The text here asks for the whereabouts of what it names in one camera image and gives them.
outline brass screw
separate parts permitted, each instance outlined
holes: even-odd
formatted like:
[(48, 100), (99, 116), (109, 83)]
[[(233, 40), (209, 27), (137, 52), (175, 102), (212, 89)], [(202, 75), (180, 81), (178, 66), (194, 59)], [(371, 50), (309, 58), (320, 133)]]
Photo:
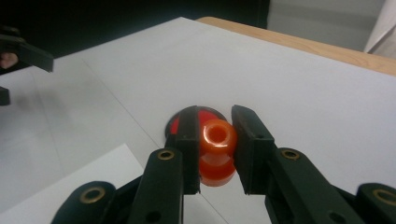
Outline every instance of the brass screw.
[(79, 201), (82, 203), (96, 203), (101, 200), (106, 194), (102, 187), (91, 187), (84, 190), (79, 196)]
[(283, 149), (281, 153), (284, 158), (289, 160), (297, 161), (298, 159), (300, 159), (300, 154), (291, 149)]
[(175, 157), (175, 153), (171, 150), (162, 150), (157, 154), (158, 159), (162, 161), (172, 160)]
[(396, 206), (396, 194), (385, 189), (375, 189), (373, 190), (373, 194), (379, 201)]

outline orange object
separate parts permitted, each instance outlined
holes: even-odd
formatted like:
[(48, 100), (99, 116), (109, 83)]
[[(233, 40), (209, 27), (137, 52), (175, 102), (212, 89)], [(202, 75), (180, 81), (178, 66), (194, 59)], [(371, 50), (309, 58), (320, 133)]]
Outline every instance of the orange object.
[(199, 168), (203, 184), (218, 187), (231, 180), (236, 138), (233, 126), (225, 120), (211, 119), (201, 125)]

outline white wall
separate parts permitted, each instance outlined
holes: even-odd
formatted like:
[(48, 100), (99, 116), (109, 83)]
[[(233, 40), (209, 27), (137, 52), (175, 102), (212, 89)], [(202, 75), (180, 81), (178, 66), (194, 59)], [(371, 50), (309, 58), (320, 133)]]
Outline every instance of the white wall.
[(268, 29), (364, 50), (384, 0), (272, 0)]

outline orange ring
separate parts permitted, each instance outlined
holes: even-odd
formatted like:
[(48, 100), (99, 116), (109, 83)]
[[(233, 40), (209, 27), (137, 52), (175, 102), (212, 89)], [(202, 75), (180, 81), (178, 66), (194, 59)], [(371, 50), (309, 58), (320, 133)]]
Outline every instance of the orange ring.
[(231, 180), (236, 138), (233, 126), (225, 120), (212, 119), (201, 126), (199, 168), (203, 184), (218, 187)]
[(227, 154), (232, 157), (236, 145), (233, 126), (222, 119), (211, 119), (201, 127), (201, 155), (206, 153)]

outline screw hole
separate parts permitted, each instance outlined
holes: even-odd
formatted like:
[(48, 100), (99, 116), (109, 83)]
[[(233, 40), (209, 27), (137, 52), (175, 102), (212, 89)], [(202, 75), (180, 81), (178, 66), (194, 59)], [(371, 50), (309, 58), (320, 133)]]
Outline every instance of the screw hole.
[(346, 219), (343, 215), (338, 214), (336, 212), (330, 212), (329, 218), (335, 223), (347, 223)]
[(373, 194), (379, 201), (396, 206), (396, 194), (384, 189), (375, 189)]
[(79, 200), (82, 203), (96, 203), (101, 200), (106, 194), (106, 191), (102, 187), (92, 187), (84, 190), (81, 193)]
[(160, 212), (150, 212), (146, 215), (146, 221), (149, 223), (158, 222), (161, 219)]
[(162, 161), (171, 160), (175, 157), (175, 153), (171, 150), (162, 150), (158, 153), (158, 159)]
[(293, 150), (289, 150), (289, 149), (285, 149), (282, 150), (282, 155), (284, 158), (289, 159), (289, 160), (298, 160), (300, 158), (300, 154), (298, 154), (297, 152), (293, 151)]

